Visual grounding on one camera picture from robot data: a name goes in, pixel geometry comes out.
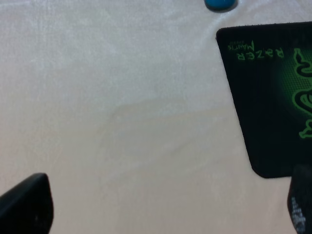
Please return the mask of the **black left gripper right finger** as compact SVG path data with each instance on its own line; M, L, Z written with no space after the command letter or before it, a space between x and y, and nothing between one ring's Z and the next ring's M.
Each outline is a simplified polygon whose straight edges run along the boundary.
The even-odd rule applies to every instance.
M312 167L297 165L291 178L288 211L298 234L312 232Z

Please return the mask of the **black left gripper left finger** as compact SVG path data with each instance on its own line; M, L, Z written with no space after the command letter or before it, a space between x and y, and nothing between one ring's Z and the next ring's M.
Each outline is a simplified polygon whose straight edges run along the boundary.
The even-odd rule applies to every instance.
M48 234L54 205L48 175L35 173L0 196L2 234Z

